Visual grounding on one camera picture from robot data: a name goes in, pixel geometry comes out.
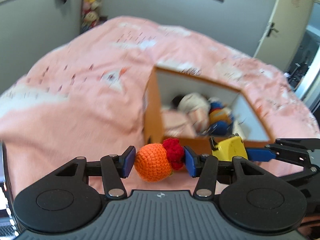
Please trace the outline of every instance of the beige door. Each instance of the beige door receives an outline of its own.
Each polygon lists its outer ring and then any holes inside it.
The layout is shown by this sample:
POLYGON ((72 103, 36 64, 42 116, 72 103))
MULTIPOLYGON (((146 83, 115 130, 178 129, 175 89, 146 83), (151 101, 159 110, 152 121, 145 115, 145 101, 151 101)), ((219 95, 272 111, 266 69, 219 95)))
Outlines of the beige door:
POLYGON ((285 71, 303 38, 312 6, 313 0, 276 0, 254 57, 285 71))

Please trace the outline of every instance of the silver screw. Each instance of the silver screw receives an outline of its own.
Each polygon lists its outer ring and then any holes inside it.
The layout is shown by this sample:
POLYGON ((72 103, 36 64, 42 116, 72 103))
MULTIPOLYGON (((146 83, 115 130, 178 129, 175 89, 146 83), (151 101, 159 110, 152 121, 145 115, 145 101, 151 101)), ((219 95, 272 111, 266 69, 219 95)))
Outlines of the silver screw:
POLYGON ((121 197, 124 194, 124 191, 120 188, 113 188, 109 190, 108 194, 111 197, 121 197))
POLYGON ((206 189, 206 188, 202 188, 202 189, 198 189, 196 194, 199 196, 199 197, 209 197, 212 195, 212 192, 211 190, 209 189, 206 189))

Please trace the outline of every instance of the open box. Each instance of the open box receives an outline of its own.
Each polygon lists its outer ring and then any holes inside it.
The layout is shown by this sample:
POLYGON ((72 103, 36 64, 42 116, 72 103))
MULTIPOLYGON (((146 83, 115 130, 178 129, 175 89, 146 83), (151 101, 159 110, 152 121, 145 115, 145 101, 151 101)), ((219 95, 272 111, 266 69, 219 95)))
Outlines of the open box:
MULTIPOLYGON (((208 97, 218 97, 232 109, 237 120, 241 120, 241 130, 245 135, 246 147, 264 147, 275 138, 264 122, 256 114, 246 96, 237 88, 211 81, 203 77, 154 67, 145 93, 144 138, 145 144, 162 143, 165 135, 161 108, 170 106, 178 94, 198 92, 208 97)), ((214 137, 217 142, 225 137, 214 137)), ((182 146, 190 146, 197 154, 210 153, 209 136, 195 138, 178 137, 182 146)))

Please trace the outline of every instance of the pink blanket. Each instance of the pink blanket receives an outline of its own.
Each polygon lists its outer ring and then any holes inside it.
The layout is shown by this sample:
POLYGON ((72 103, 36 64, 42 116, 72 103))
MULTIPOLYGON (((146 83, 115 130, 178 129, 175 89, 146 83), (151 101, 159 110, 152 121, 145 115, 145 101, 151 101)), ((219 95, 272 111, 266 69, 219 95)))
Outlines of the pink blanket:
MULTIPOLYGON (((139 149, 142 98, 155 64, 241 88, 275 137, 319 137, 316 120, 275 67, 182 27, 119 17, 48 53, 0 97, 14 196, 76 156, 96 161, 129 145, 139 149)), ((263 167, 276 175, 297 170, 277 161, 263 167)), ((196 182, 178 172, 147 183, 133 168, 124 185, 128 192, 193 190, 196 182)), ((103 191, 99 179, 90 185, 103 191)))

